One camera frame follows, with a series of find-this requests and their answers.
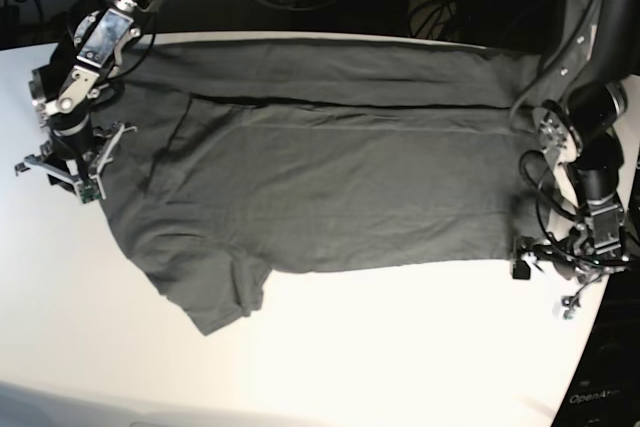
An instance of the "table surface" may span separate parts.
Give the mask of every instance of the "table surface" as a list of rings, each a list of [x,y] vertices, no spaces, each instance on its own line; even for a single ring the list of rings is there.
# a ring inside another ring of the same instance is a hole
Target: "table surface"
[[[273,273],[261,311],[202,337],[119,251],[97,203],[78,205],[40,173],[14,177],[43,141],[27,82],[52,48],[0,52],[0,379],[111,405],[273,414],[296,425],[551,425],[604,282],[561,321],[554,289],[575,284],[539,272],[513,281],[506,261]],[[639,84],[628,79],[631,99]],[[626,201],[637,110],[617,126],[631,159]]]

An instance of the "dark gray shirt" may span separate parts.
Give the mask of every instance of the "dark gray shirt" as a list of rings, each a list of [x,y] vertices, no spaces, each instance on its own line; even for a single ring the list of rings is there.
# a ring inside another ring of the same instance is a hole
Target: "dark gray shirt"
[[[346,42],[159,47],[96,122],[127,121],[103,209],[208,334],[271,270],[508,258],[537,232],[507,107],[537,59]]]

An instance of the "metal bracket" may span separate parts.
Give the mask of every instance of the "metal bracket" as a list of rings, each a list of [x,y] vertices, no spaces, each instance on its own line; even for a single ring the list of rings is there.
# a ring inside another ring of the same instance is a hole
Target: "metal bracket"
[[[578,205],[578,196],[569,180],[565,165],[574,162],[580,155],[581,146],[569,124],[563,122],[558,113],[550,110],[538,127],[542,153],[547,165],[556,179],[560,193],[574,208]]]
[[[78,60],[101,69],[113,55],[116,45],[125,37],[133,19],[116,9],[109,9],[78,53]]]
[[[75,65],[71,72],[73,79],[71,84],[60,94],[57,102],[49,102],[45,105],[46,114],[51,116],[57,113],[69,114],[86,99],[93,86],[98,81],[100,74],[81,65]]]
[[[44,170],[47,175],[72,186],[76,197],[78,197],[82,204],[87,204],[94,200],[105,200],[107,198],[107,194],[102,183],[102,172],[105,167],[113,161],[111,154],[113,153],[116,145],[118,145],[122,139],[122,136],[127,132],[135,132],[137,130],[138,129],[134,126],[122,123],[118,123],[113,126],[107,137],[106,143],[102,146],[98,155],[96,155],[89,164],[89,181],[87,182],[83,181],[77,174],[72,175],[47,164],[44,161],[48,151],[46,144],[40,148],[42,155],[29,155],[14,167],[16,176],[27,172],[32,168],[38,168]]]
[[[589,204],[590,215],[585,219],[593,233],[595,254],[617,256],[622,249],[620,227],[624,223],[624,208],[617,196],[604,205]]]

